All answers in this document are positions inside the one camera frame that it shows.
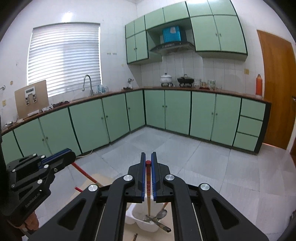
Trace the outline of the person's left hand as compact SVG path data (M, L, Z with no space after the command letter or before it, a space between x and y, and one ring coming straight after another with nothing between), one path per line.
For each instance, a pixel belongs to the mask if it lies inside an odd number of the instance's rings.
M35 212L31 213L30 216L24 222L24 227L28 230L36 231L39 229L39 225L39 220Z

